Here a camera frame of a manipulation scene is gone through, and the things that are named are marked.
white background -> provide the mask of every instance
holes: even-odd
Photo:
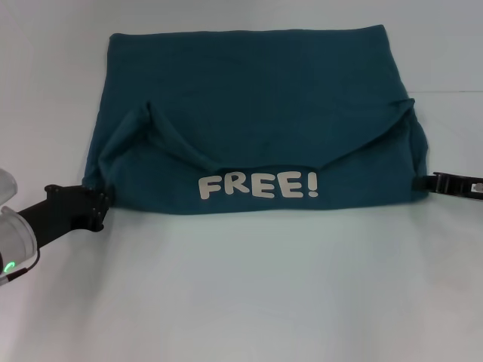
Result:
[[[114,32],[383,23],[429,170],[483,176],[481,0],[0,0],[8,203],[81,181]],[[483,203],[165,216],[113,210],[0,289],[0,361],[480,362]]]

